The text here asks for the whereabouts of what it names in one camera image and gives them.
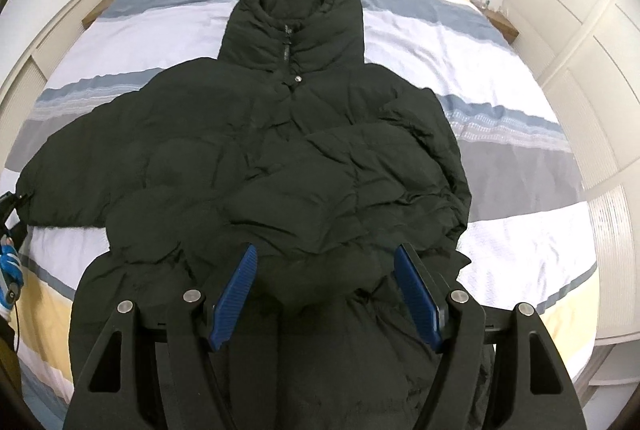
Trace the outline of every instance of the black puffer jacket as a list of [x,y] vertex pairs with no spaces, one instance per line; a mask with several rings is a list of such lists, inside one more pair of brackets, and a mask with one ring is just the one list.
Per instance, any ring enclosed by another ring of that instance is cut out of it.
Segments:
[[[19,211],[31,225],[106,226],[111,250],[73,305],[75,377],[119,301],[163,304],[250,241],[258,278],[217,358],[239,427],[414,423],[437,359],[393,251],[408,241],[454,280],[471,197],[434,93],[364,63],[360,0],[240,0],[218,60],[73,121],[17,191],[33,194]],[[476,412],[485,387],[483,374]]]

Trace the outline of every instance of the bedside table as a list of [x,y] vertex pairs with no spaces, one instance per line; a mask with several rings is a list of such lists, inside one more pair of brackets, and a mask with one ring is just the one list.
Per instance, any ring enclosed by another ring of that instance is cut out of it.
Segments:
[[89,28],[89,26],[95,22],[95,19],[100,16],[103,12],[105,12],[105,10],[107,10],[107,7],[109,7],[111,4],[113,4],[115,0],[103,0],[102,2],[100,2],[97,6],[95,6],[89,13],[87,16],[85,16],[82,19],[82,26],[84,27],[84,30],[87,30]]
[[482,14],[491,22],[498,31],[502,33],[504,39],[507,40],[509,45],[513,44],[513,41],[518,37],[518,29],[516,29],[507,18],[496,11],[485,9]]

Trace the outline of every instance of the blue and white glove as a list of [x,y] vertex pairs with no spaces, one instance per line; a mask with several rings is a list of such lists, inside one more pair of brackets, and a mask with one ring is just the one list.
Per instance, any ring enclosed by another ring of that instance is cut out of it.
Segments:
[[[2,272],[4,282],[7,285],[15,282],[22,289],[24,277],[20,260],[14,248],[14,241],[3,236],[0,240],[0,249],[0,272]],[[4,294],[0,294],[0,316],[7,321],[11,321],[11,310],[13,308],[14,304],[7,303]]]

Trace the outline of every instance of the silver bolt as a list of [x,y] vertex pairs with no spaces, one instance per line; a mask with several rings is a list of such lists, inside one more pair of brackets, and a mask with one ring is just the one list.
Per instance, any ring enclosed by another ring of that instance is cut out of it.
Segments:
[[525,316],[530,316],[535,313],[535,309],[530,304],[520,304],[518,305],[518,311],[520,311]]
[[186,291],[184,293],[184,295],[182,295],[182,299],[185,302],[197,302],[198,300],[200,300],[200,297],[202,295],[200,294],[200,291],[198,291],[197,289],[189,289],[188,291]]
[[133,309],[133,302],[131,300],[124,300],[118,304],[119,313],[126,314],[132,309]]
[[451,293],[451,299],[458,304],[466,304],[469,301],[469,295],[457,289]]

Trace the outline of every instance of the bed sheet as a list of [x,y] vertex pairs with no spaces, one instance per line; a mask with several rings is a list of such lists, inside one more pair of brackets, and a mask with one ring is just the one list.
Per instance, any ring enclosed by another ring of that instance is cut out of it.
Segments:
[[[164,68],[215,58],[237,0],[116,0],[69,50],[22,126],[0,191],[46,138]],[[460,282],[485,305],[537,308],[572,378],[593,350],[598,270],[569,143],[530,71],[468,0],[362,0],[366,61],[438,96],[472,192]],[[21,253],[19,357],[30,390],[61,418],[73,393],[68,328],[103,229],[30,229]]]

